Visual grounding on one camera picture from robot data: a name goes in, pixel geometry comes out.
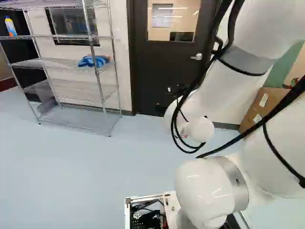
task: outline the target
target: window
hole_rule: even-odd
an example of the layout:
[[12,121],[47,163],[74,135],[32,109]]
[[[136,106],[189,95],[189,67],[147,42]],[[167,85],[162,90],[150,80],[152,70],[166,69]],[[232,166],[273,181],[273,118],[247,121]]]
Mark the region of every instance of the window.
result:
[[172,26],[173,5],[153,4],[152,5],[152,26],[159,28],[170,28]]
[[196,34],[201,0],[175,0],[172,4],[147,1],[147,40],[193,42]]
[[[86,21],[82,9],[49,8],[46,9],[49,26],[53,35],[87,35]],[[90,30],[97,35],[94,9],[88,9]],[[54,38],[56,45],[89,45],[89,42]],[[94,46],[100,46],[98,39],[93,39]]]

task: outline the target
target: bottle with blue cap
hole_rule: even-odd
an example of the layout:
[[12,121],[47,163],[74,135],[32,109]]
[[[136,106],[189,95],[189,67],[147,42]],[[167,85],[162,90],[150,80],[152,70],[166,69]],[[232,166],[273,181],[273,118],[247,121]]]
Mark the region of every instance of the bottle with blue cap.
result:
[[9,16],[5,16],[4,22],[6,24],[6,28],[8,29],[10,37],[17,36],[17,32],[16,32],[16,29],[15,29],[13,20],[10,19]]

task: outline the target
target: metal wire shelf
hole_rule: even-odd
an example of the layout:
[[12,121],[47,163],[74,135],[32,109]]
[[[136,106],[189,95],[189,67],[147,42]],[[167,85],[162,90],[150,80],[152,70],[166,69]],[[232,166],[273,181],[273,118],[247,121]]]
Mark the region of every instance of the metal wire shelf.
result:
[[[87,100],[91,102],[100,102],[102,97],[97,83],[52,79],[55,93],[59,98]],[[102,84],[103,101],[105,102],[116,92],[115,85]],[[44,94],[52,96],[48,80],[44,80],[24,88],[24,92],[29,94]]]
[[[86,0],[87,9],[109,7],[101,0]],[[9,0],[0,2],[0,10],[40,10],[56,8],[83,8],[81,0]]]
[[54,90],[59,98],[79,99],[92,102],[105,102],[116,92],[115,85],[102,85],[103,97],[100,94],[97,83],[52,79]]
[[[113,62],[107,63],[103,67],[98,68],[99,73],[107,71],[111,66],[113,66]],[[78,67],[78,60],[46,57],[12,63],[10,67],[40,70],[55,69],[62,72],[94,73],[94,68],[88,66]]]
[[[90,19],[87,9],[98,7],[105,7],[107,10],[107,12],[106,10],[105,12],[103,10],[103,13],[108,15],[110,36],[97,36],[91,35],[90,33],[83,35],[35,35],[33,34],[31,20],[27,12],[28,10],[44,10],[47,8],[80,8],[84,14],[86,29],[87,31],[90,31]],[[30,31],[30,35],[18,35],[15,37],[0,36],[0,41],[32,40],[38,54],[38,58],[32,60],[25,60],[16,63],[9,63],[7,60],[11,69],[39,69],[44,70],[46,75],[47,80],[23,89],[18,78],[14,74],[14,71],[12,71],[18,86],[23,90],[23,92],[36,94],[39,98],[40,102],[37,103],[38,105],[34,105],[28,100],[29,107],[33,111],[38,123],[60,125],[72,129],[80,129],[83,131],[110,136],[111,130],[122,116],[110,0],[0,0],[0,9],[22,10]],[[91,68],[88,66],[78,67],[78,57],[72,56],[72,58],[75,58],[76,60],[42,57],[39,46],[44,45],[44,43],[37,43],[37,40],[40,38],[58,41],[88,41],[91,55],[94,58],[96,56],[94,51],[94,42],[92,42],[91,39],[108,39],[110,42],[103,41],[103,43],[112,48],[112,61],[100,68],[98,68],[96,62],[94,62],[94,68]],[[101,73],[110,68],[113,68],[115,73],[115,85],[102,83]],[[95,75],[96,80],[94,80],[91,75],[59,75],[56,74],[56,72],[52,72],[53,77],[51,78],[49,76],[51,70],[73,73],[92,73],[92,75]],[[64,107],[62,106],[64,104],[72,104],[72,106]],[[108,104],[109,107],[114,107],[115,109],[107,108],[105,104]]]
[[[93,39],[110,40],[111,36],[91,36]],[[18,35],[18,36],[0,36],[0,40],[31,40],[32,38],[58,39],[68,41],[87,41],[87,35]]]

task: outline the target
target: shelf post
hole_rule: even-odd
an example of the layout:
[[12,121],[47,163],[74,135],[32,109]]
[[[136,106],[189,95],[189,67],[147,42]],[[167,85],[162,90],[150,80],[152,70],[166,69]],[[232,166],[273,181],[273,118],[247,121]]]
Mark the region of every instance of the shelf post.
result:
[[86,0],[81,0],[82,9],[83,9],[84,17],[85,17],[85,21],[86,21],[86,28],[87,28],[87,33],[88,33],[88,41],[89,41],[90,50],[91,50],[91,54],[92,54],[92,58],[93,58],[93,65],[94,65],[94,70],[95,70],[95,76],[96,76],[97,84],[99,86],[99,90],[100,90],[100,94],[101,94],[101,104],[103,106],[104,119],[105,119],[105,123],[107,125],[108,134],[110,135],[110,126],[109,126],[108,120],[107,120],[107,112],[106,112],[106,107],[105,107],[105,100],[104,100],[103,91],[102,91],[102,85],[101,85],[101,80],[100,80],[100,73],[99,73],[99,69],[98,69],[97,64],[96,64],[93,39],[92,39],[91,30],[90,30],[89,17],[88,17],[88,12],[87,12],[86,2],[85,1]]
[[[36,38],[33,36],[33,28],[32,28],[31,21],[30,21],[30,18],[29,18],[29,15],[28,15],[27,10],[25,10],[25,11],[23,12],[23,15],[24,15],[25,21],[26,21],[26,23],[27,23],[27,25],[28,25],[28,28],[29,28],[29,31],[30,31],[30,35],[31,35],[31,37],[32,37],[32,40],[33,40],[33,43],[34,43],[36,52],[37,52],[37,54],[38,54],[38,57],[41,58],[41,54],[40,54],[40,50],[39,50],[38,45],[37,45],[37,42],[36,42]],[[57,104],[59,105],[60,108],[62,108],[61,103],[60,103],[60,101],[59,101],[59,99],[58,99],[58,97],[57,97],[57,94],[56,94],[55,90],[54,90],[54,87],[53,87],[53,84],[52,84],[52,82],[51,82],[51,79],[50,79],[50,77],[49,77],[49,74],[48,74],[48,72],[46,71],[46,68],[45,68],[45,67],[43,67],[43,71],[44,71],[44,73],[45,73],[45,75],[46,75],[46,77],[47,77],[47,79],[48,79],[49,86],[50,86],[50,88],[52,89],[52,92],[53,92],[53,95],[54,95],[54,97],[55,97],[55,100],[56,100]]]
[[118,98],[119,98],[120,116],[122,117],[121,96],[120,96],[120,87],[119,87],[119,79],[118,79],[118,69],[117,69],[116,57],[115,57],[115,47],[114,47],[114,36],[113,36],[113,28],[112,28],[110,0],[107,0],[107,9],[108,9],[109,29],[110,29],[110,35],[111,35],[112,53],[113,53],[113,61],[114,61],[115,80],[116,80],[116,86],[117,86],[116,92],[117,92],[117,95],[118,95]]
[[[1,42],[0,42],[0,47],[1,47],[2,51],[3,51],[4,56],[5,56],[6,63],[9,65],[9,63],[10,63],[10,62],[9,62],[9,59],[8,59],[8,57],[6,56],[6,53],[5,53],[5,51],[4,51],[3,47],[2,47],[2,43],[1,43]],[[13,77],[14,77],[14,79],[15,79],[15,81],[16,81],[18,87],[19,87],[19,89],[21,90],[21,92],[22,92],[22,93],[24,94],[24,96],[25,96],[24,90],[23,90],[23,88],[22,88],[22,86],[21,86],[21,84],[20,84],[20,82],[19,82],[17,76],[15,75],[15,72],[14,72],[14,70],[13,70],[13,67],[10,66],[10,69],[11,69],[11,72],[12,72],[12,74],[13,74]],[[32,110],[32,112],[33,112],[35,118],[37,119],[37,122],[38,122],[39,124],[41,124],[39,118],[37,117],[37,114],[35,113],[35,111],[34,111],[33,107],[31,106],[31,104],[30,104],[30,102],[29,102],[29,100],[28,100],[27,97],[26,97],[26,100],[27,100],[27,104],[29,105],[30,109]]]

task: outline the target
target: robotic arm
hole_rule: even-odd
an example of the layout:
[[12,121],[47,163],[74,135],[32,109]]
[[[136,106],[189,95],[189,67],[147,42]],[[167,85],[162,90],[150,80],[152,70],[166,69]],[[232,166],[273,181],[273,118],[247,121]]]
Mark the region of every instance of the robotic arm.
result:
[[[230,18],[243,5],[238,2],[243,1],[235,1]],[[174,101],[164,115],[174,134],[201,142],[191,151],[183,148],[184,152],[194,153],[210,140],[214,125],[209,119],[230,112],[231,101],[266,77],[273,64],[305,38],[304,10],[305,1],[301,0],[245,1],[236,20],[234,42],[230,44],[229,35],[230,45],[211,62],[199,88],[179,98],[178,108]],[[305,196],[305,154],[301,147],[305,136],[304,78],[298,84],[299,98],[258,126],[245,139],[241,152],[196,159],[177,169],[175,190],[181,214],[198,229],[219,228],[228,214],[276,197]],[[215,95],[213,90],[219,84],[230,92]]]

